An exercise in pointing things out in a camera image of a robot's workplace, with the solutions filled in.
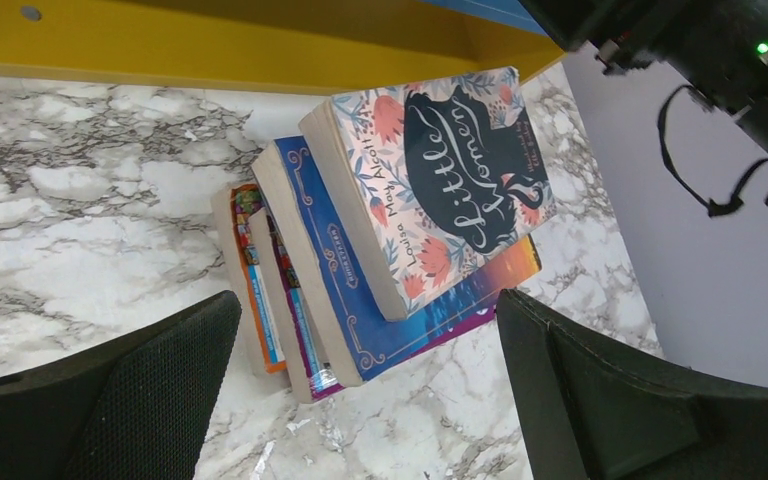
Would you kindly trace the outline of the Jane Eyre blue book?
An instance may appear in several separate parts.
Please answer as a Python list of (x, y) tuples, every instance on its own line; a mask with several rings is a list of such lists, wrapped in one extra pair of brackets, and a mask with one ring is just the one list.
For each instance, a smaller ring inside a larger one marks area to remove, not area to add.
[(325, 355), (344, 387), (360, 386), (491, 322), (500, 291), (542, 268), (534, 241), (526, 238), (408, 319), (389, 322), (373, 299), (304, 138), (271, 141), (251, 167)]

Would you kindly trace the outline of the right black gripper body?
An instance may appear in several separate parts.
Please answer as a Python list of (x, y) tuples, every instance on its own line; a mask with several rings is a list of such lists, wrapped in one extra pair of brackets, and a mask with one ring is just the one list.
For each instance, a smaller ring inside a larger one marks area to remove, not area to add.
[[(606, 76), (666, 63), (685, 84), (660, 107), (657, 130), (663, 164), (681, 177), (669, 153), (667, 117), (676, 95), (728, 114), (766, 157), (738, 180), (727, 206), (768, 164), (768, 0), (526, 1), (525, 10), (564, 51), (592, 45)], [(768, 206), (768, 194), (765, 199)]]

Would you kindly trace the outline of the Little Women floral book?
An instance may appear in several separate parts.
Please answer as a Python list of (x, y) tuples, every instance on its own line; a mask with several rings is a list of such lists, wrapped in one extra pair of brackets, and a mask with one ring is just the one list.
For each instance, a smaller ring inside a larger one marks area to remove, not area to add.
[(402, 321), (555, 212), (512, 66), (334, 95), (299, 124), (389, 321)]

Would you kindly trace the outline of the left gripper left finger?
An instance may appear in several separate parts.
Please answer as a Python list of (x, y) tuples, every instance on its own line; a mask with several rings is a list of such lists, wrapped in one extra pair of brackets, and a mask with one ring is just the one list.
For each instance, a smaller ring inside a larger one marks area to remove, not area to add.
[(0, 479), (190, 479), (235, 343), (223, 291), (0, 377)]

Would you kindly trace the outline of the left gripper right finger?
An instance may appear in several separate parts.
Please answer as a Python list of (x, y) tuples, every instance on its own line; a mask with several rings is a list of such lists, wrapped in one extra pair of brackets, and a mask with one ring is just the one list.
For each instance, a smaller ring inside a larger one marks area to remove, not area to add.
[(497, 325), (537, 479), (768, 479), (768, 388), (681, 367), (507, 289)]

